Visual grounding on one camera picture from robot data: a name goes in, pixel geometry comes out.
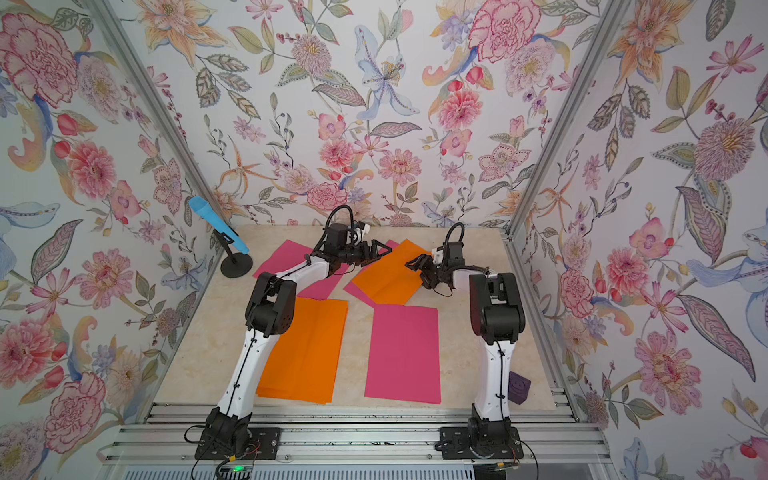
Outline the orange paper sheet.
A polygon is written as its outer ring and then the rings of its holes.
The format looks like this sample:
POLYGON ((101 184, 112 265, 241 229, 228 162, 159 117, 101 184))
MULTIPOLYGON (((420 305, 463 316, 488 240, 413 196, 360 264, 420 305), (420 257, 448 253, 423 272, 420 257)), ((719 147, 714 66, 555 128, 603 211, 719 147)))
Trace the orange paper sheet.
POLYGON ((419 273, 405 264, 428 254, 418 245, 405 240, 379 261, 367 266, 351 281, 377 305, 405 305, 421 288, 419 273))
POLYGON ((293 322, 271 352, 256 394, 330 403, 347 313, 348 303, 343 300, 299 298, 293 322))

